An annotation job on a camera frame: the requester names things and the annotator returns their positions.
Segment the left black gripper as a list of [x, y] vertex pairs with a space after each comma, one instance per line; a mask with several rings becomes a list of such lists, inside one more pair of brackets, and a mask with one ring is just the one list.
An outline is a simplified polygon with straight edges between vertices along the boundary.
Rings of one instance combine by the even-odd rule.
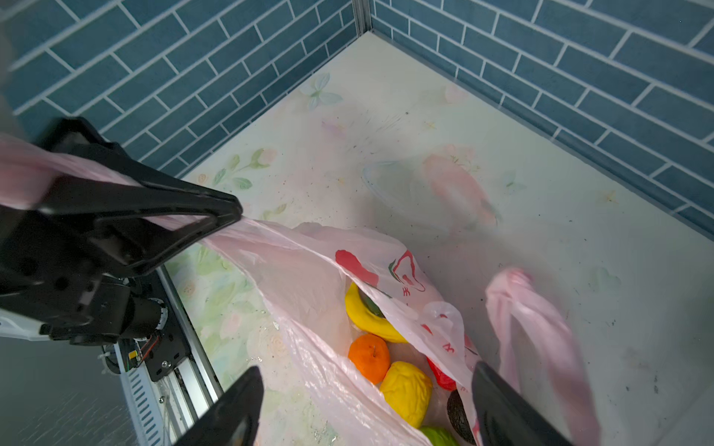
[[[91, 245], [113, 276], [148, 274], [221, 229], [223, 219], [243, 215], [236, 197], [131, 159], [85, 118], [53, 120], [35, 144], [128, 178], [125, 185], [62, 174], [39, 206], [57, 216], [137, 216], [94, 222]], [[178, 215], [200, 217], [180, 222], [172, 217]], [[108, 273], [39, 213], [1, 209], [1, 308], [38, 321], [39, 336], [76, 346], [104, 346], [161, 331], [167, 324], [167, 304]]]

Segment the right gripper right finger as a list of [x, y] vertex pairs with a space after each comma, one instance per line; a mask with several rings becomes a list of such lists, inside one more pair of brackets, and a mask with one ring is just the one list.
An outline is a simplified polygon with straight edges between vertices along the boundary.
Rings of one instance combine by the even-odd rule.
[[484, 445], [572, 445], [486, 362], [475, 366], [472, 399]]

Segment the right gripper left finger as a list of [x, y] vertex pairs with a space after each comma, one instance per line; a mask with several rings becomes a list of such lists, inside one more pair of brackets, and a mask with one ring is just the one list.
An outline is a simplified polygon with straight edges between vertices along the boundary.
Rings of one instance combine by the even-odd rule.
[[260, 426], [264, 384], [251, 366], [176, 442], [176, 446], [251, 446]]

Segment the pink plastic bag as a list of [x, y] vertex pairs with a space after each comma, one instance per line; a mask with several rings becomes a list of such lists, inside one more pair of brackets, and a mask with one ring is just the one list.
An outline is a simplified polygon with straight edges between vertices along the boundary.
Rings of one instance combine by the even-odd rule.
[[[1, 209], [39, 213], [108, 273], [91, 245], [94, 222], [137, 216], [43, 212], [39, 206], [62, 174], [128, 184], [127, 177], [96, 162], [2, 137]], [[253, 282], [314, 401], [345, 438], [360, 445], [427, 443], [342, 352], [351, 339], [345, 295], [354, 282], [360, 298], [370, 297], [407, 344], [457, 382], [473, 435], [484, 445], [472, 399], [474, 369], [483, 360], [470, 346], [460, 312], [444, 301], [402, 243], [373, 230], [314, 223], [289, 229], [243, 215], [223, 219], [221, 229], [196, 243], [218, 251]], [[498, 273], [485, 303], [499, 343], [500, 364], [493, 369], [572, 445], [599, 444], [591, 386], [562, 314], [520, 269]]]

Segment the green fruit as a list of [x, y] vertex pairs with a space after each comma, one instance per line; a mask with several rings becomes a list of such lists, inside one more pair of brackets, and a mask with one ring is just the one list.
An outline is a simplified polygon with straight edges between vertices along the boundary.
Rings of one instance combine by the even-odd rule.
[[425, 435], [432, 446], [459, 446], [459, 443], [448, 429], [421, 427], [419, 431]]

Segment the red fruit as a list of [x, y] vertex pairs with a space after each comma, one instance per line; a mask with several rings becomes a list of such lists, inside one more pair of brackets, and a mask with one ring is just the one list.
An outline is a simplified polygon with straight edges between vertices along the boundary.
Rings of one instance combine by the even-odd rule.
[[427, 358], [427, 363], [435, 377], [435, 380], [440, 388], [452, 392], [457, 389], [457, 382], [443, 372], [430, 358]]

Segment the orange fruit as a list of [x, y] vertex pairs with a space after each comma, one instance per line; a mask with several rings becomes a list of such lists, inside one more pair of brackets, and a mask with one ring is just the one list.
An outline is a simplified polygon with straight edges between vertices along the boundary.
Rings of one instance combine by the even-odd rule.
[[384, 339], [374, 334], [363, 334], [351, 343], [348, 358], [374, 385], [380, 384], [390, 369], [392, 359]]

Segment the dark avocado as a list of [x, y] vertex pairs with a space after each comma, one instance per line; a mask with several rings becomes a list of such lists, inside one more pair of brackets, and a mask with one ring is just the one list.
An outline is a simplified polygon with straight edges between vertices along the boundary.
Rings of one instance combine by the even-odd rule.
[[459, 435], [462, 440], [470, 445], [476, 445], [472, 427], [470, 426], [466, 415], [462, 399], [457, 390], [450, 393], [447, 401], [447, 415], [453, 430]]

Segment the yellow lemon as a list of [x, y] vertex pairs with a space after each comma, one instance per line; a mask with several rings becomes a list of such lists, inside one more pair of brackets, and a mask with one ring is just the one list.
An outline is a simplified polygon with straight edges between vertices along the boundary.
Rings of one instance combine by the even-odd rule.
[[409, 362], [394, 362], [379, 389], [398, 416], [409, 426], [421, 428], [433, 389], [431, 379], [425, 373]]

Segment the yellow banana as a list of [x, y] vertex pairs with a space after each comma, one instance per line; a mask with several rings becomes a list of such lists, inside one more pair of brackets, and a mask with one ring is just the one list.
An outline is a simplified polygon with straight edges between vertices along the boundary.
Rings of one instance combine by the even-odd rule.
[[364, 304], [359, 292], [359, 287], [353, 282], [345, 295], [346, 312], [353, 324], [360, 330], [379, 336], [390, 343], [406, 344], [407, 340], [389, 321], [375, 315]]

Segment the aluminium mounting rail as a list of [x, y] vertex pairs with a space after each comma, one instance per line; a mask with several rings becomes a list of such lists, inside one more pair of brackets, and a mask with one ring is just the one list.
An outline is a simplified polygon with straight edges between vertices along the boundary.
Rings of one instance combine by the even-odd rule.
[[188, 356], [174, 367], [169, 382], [185, 402], [189, 414], [184, 420], [189, 427], [219, 400], [224, 391], [167, 269], [161, 267], [158, 276], [188, 344]]

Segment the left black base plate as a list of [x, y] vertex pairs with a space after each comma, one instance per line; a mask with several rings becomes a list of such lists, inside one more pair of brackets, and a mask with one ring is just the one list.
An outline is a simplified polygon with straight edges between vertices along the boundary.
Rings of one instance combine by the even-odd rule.
[[143, 362], [152, 382], [170, 375], [191, 354], [188, 340], [179, 322], [171, 317], [144, 351]]

